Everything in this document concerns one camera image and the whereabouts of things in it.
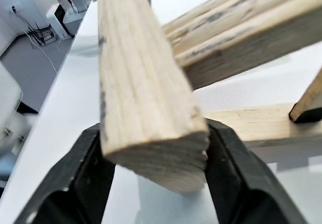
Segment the floor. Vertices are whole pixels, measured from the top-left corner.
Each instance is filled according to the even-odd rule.
[[[59,40],[41,47],[57,71],[64,62],[63,53],[68,53],[71,43],[72,39],[61,41],[61,52],[57,50]],[[22,36],[11,44],[0,61],[22,88],[23,102],[39,111],[56,77],[48,58],[39,49],[33,49],[27,36]]]

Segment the black clamp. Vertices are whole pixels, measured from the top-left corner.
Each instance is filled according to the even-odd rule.
[[[307,223],[269,168],[228,126],[207,120],[205,171],[220,224]],[[16,224],[100,224],[114,177],[99,125],[86,129],[47,174]]]

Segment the white table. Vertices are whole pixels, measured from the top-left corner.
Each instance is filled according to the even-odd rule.
[[[164,23],[202,1],[152,0],[152,7]],[[165,15],[169,5],[174,11]],[[96,36],[97,4],[92,3],[75,44]],[[322,65],[321,52],[322,45],[314,45],[195,94],[203,111],[296,102]],[[1,224],[13,223],[48,170],[70,150],[84,129],[97,122],[98,58],[69,54],[1,199]],[[255,152],[276,173],[309,223],[320,223],[322,144],[263,147]],[[183,196],[117,166],[103,223],[214,224],[217,220],[207,188]]]

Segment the wood grain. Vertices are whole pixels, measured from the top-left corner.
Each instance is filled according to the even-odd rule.
[[[208,129],[147,0],[98,0],[103,155],[172,191],[204,186]]]
[[[178,17],[177,19],[167,23],[166,25],[163,26],[163,30],[168,35],[172,31],[184,26],[186,23],[193,21],[197,17],[213,10],[214,8],[220,6],[228,1],[230,1],[230,0],[208,0],[205,3],[195,7],[194,9],[190,10],[189,12]]]
[[[194,89],[322,40],[322,0],[288,0],[176,55]]]
[[[229,0],[167,35],[177,55],[288,0]]]
[[[214,111],[204,116],[233,128],[247,147],[322,142],[322,122],[294,124],[288,117],[293,104],[245,110]]]
[[[301,99],[294,105],[289,116],[295,123],[322,120],[322,69]]]

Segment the wooden plank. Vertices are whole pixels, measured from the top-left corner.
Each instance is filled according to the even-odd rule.
[[[234,129],[247,147],[322,142],[322,122],[294,124],[288,117],[293,104],[245,110],[214,111],[204,116]]]
[[[167,35],[180,54],[289,0],[229,0]]]
[[[194,89],[322,40],[322,0],[288,0],[176,55]]]
[[[230,0],[208,0],[207,2],[190,10],[186,14],[183,14],[181,17],[167,23],[166,25],[163,26],[163,30],[168,35],[172,31],[184,26],[186,23],[191,22],[192,20],[199,17],[200,15],[203,15],[228,1]]]
[[[98,0],[103,155],[172,191],[204,186],[208,128],[147,0]]]
[[[322,69],[301,99],[294,105],[289,116],[295,123],[322,120]]]

